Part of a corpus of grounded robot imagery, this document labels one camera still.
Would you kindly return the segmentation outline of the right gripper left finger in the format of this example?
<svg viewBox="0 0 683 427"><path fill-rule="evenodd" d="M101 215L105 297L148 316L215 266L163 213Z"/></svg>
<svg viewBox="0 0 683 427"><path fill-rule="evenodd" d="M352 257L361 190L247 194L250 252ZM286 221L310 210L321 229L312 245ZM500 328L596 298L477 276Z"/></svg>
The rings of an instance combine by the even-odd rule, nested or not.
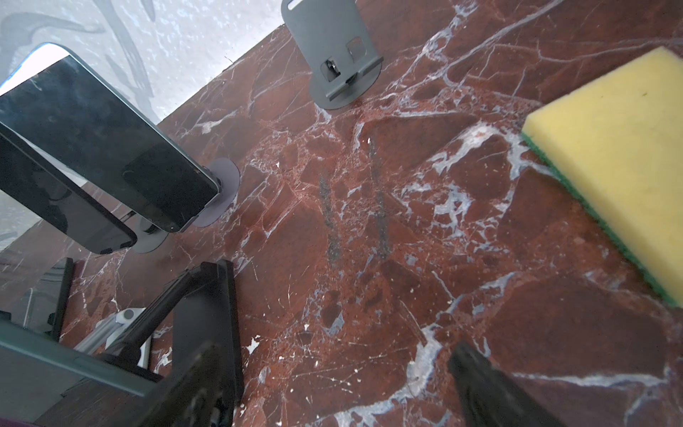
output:
<svg viewBox="0 0 683 427"><path fill-rule="evenodd" d="M209 426L218 400L222 361L219 348L205 343L131 409L121 426Z"/></svg>

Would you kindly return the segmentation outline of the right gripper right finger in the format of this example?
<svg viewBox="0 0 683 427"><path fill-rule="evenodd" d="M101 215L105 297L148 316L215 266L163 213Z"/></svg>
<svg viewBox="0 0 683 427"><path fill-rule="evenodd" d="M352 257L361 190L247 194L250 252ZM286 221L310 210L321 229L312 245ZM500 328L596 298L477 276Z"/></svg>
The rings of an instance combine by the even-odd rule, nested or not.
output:
<svg viewBox="0 0 683 427"><path fill-rule="evenodd" d="M565 425L469 343L455 346L448 369L468 426Z"/></svg>

